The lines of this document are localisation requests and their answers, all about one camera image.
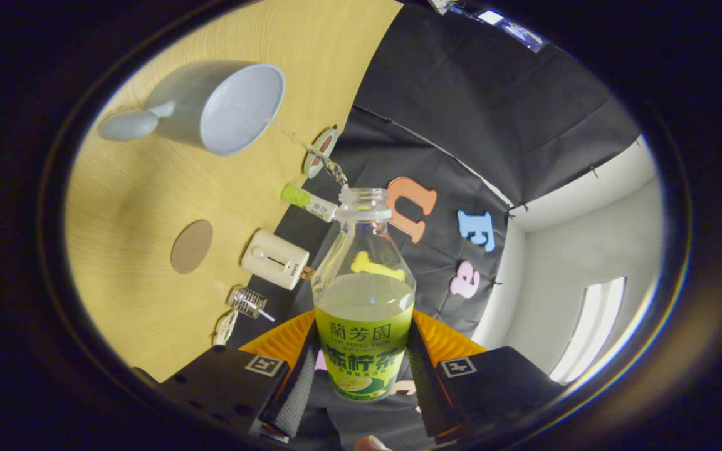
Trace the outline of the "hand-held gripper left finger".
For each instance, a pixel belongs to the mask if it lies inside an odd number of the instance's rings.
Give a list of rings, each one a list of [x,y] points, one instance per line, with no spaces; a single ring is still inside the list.
[[[241,438],[297,435],[319,352],[315,312],[307,311],[240,348],[213,345],[163,381],[137,376],[181,408]]]

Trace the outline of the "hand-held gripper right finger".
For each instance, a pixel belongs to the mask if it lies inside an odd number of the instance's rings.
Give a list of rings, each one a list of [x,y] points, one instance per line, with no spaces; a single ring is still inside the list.
[[[420,311],[409,329],[409,364],[425,430],[435,439],[501,433],[565,389],[516,349],[485,350]]]

